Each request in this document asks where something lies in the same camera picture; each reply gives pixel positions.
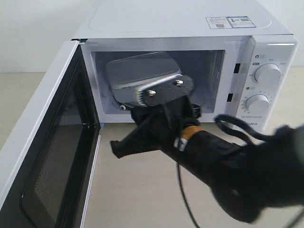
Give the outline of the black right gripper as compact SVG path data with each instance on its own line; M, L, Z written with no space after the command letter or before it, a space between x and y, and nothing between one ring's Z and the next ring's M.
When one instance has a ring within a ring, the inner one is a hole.
M179 136L187 122L197 124L201 106L188 97L193 87L193 80L186 75L167 76L136 87L134 100L141 107L132 109L131 117L137 127L121 141L110 141L112 153L120 159L156 151Z

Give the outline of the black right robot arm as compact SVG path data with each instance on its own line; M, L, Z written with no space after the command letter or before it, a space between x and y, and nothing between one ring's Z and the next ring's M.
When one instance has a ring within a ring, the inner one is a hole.
M186 75L145 83L135 88L131 109L136 128L121 141L111 141L113 154L160 150L210 188L232 218L253 223L266 208L304 203L304 128L287 125L273 135L255 131L227 114L216 126L244 142L225 141L200 128L200 107L190 102L193 81Z

